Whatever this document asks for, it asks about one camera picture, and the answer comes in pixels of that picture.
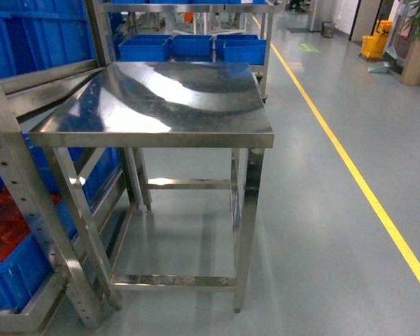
stainless steel table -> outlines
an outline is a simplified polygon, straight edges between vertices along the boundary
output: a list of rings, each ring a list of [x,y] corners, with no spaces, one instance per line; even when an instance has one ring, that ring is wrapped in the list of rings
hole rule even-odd
[[[274,140],[248,64],[112,63],[29,134],[35,146],[44,147],[78,232],[85,238],[104,293],[114,307],[120,305],[121,289],[179,289],[233,291],[234,309],[241,310],[263,155]],[[73,163],[68,147],[87,150]],[[82,186],[106,147],[119,148],[121,170],[108,181],[108,192],[91,208]],[[148,180],[143,147],[231,148],[231,177]],[[247,149],[245,162],[239,161],[240,148]],[[243,181],[239,181],[240,169],[245,169]],[[131,205],[116,240],[117,252],[109,259],[99,238],[97,222],[111,210],[109,195],[121,181]],[[235,277],[114,274],[113,261],[127,258],[118,255],[118,246],[130,218],[141,202],[151,210],[150,189],[212,188],[230,190]]]

red item in crate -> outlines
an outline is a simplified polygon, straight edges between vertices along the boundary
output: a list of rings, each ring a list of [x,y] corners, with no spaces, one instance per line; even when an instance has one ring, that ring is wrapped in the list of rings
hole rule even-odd
[[[59,202],[62,201],[62,197],[59,194],[52,194],[51,200],[55,205],[58,205]],[[0,192],[0,204],[7,204],[7,203],[14,203],[13,196],[9,193],[9,190],[6,186],[3,187],[3,189]]]
[[[60,195],[51,195],[53,203],[61,202]],[[0,263],[29,235],[31,230],[6,187],[0,192]]]
[[[5,203],[14,203],[14,199],[9,193],[6,186],[4,186],[0,192],[0,204],[5,204]]]
[[[0,222],[18,222],[22,219],[23,216],[14,201],[0,204]]]

metal shelf frame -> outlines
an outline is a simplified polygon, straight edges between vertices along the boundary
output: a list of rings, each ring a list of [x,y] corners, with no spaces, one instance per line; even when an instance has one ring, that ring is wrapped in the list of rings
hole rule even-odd
[[[285,4],[273,5],[268,2],[265,5],[202,5],[202,4],[115,4],[104,3],[100,6],[98,11],[104,17],[103,12],[106,13],[120,13],[120,12],[142,12],[142,13],[250,13],[261,14],[261,28],[260,39],[266,40],[265,63],[263,65],[255,66],[253,69],[257,73],[260,82],[260,95],[265,102],[267,99],[266,83],[267,70],[269,68],[269,56],[271,49],[272,24],[274,22],[274,14],[284,9]]]
[[[53,268],[53,272],[47,276],[28,305],[19,314],[0,314],[0,333],[36,332],[41,324],[50,318],[50,313],[54,312],[64,295],[73,303],[78,315],[88,328],[96,328],[101,323],[103,297],[110,298],[110,303],[114,308],[120,308],[118,292],[113,292],[114,288],[95,290],[91,279],[88,279],[82,267],[85,260],[90,260],[96,268],[100,266],[99,260],[94,258],[94,247],[91,246],[90,239],[80,237],[73,241],[69,239],[50,194],[39,176],[17,119],[29,113],[46,111],[65,101],[115,59],[109,12],[182,13],[194,11],[196,13],[262,14],[260,37],[267,39],[265,64],[252,66],[251,70],[262,74],[261,97],[263,100],[267,98],[265,91],[273,16],[275,12],[283,9],[283,6],[272,4],[115,5],[101,3],[100,0],[79,1],[85,2],[96,59],[0,80],[0,176]],[[98,154],[92,153],[90,157],[84,157],[83,161],[94,162],[97,156]],[[82,168],[81,172],[87,172],[86,163]],[[92,201],[91,212],[99,233],[103,231],[112,209],[127,188],[125,181],[128,174],[130,171],[119,167]],[[107,283],[105,279],[99,280],[101,286]]]

floor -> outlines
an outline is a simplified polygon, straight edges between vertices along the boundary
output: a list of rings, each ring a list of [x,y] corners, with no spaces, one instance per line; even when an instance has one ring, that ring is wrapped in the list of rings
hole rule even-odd
[[[420,87],[368,73],[360,48],[340,36],[287,30],[304,26],[304,15],[278,14],[273,43],[420,261]],[[269,66],[276,137],[243,311],[232,311],[229,293],[124,292],[122,311],[96,330],[64,300],[44,335],[420,336],[419,281],[274,52]],[[230,172],[224,150],[145,156],[150,177]],[[231,275],[228,211],[221,191],[154,192],[153,215],[135,218],[124,247],[140,258],[119,269]]]

plant pot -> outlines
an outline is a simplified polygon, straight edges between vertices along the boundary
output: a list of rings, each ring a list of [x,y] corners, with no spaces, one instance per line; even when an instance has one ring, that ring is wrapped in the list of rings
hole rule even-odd
[[[411,42],[400,83],[409,86],[420,85],[420,37]]]

